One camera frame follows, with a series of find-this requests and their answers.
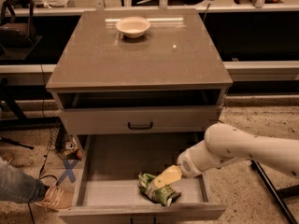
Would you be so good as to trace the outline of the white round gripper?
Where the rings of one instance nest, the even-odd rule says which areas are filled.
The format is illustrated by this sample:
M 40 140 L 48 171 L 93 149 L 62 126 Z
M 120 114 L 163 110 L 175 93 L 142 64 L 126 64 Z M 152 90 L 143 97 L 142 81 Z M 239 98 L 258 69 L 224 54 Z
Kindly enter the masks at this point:
M 207 149 L 206 142 L 201 141 L 183 151 L 177 160 L 177 165 L 166 168 L 151 182 L 153 189 L 160 189 L 179 181 L 184 175 L 194 178 L 215 166 L 215 156 Z

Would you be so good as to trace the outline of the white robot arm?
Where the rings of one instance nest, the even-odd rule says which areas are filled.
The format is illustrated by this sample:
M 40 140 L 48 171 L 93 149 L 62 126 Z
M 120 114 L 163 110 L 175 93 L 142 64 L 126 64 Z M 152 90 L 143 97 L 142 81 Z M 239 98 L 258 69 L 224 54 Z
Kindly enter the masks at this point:
M 154 190 L 194 178 L 212 168 L 221 168 L 239 159 L 250 159 L 285 175 L 299 175 L 299 141 L 246 133 L 228 124 L 210 126 L 204 139 L 187 148 L 177 164 L 165 169 L 151 183 Z

